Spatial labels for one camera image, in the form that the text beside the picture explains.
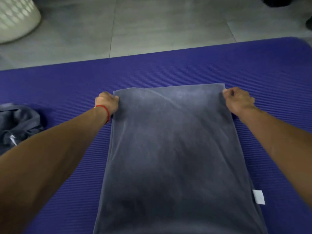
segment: ribbed mat surface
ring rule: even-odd
[[[248,90],[259,108],[312,132],[312,49],[295,38],[2,71],[0,103],[28,105],[51,127],[91,108],[101,91],[211,83]],[[265,196],[269,233],[312,233],[311,209],[248,129],[234,120],[252,181]],[[26,233],[92,233],[109,139],[110,124]]]

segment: bracelet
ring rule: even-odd
[[[107,124],[110,121],[110,112],[108,111],[107,107],[104,105],[96,105],[95,108],[96,107],[103,107],[107,111],[107,121],[105,123],[105,124]]]

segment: crumpled gray fabric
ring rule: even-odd
[[[0,155],[43,130],[40,115],[31,108],[11,103],[0,105]]]
[[[224,84],[115,91],[94,233],[267,233]]]

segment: gray floor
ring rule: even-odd
[[[296,36],[312,0],[269,8],[261,0],[34,0],[30,35],[0,45],[0,70]]]

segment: folded gray garment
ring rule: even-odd
[[[94,233],[267,233],[223,89],[114,92]]]
[[[0,105],[0,155],[43,131],[37,112],[23,105]]]

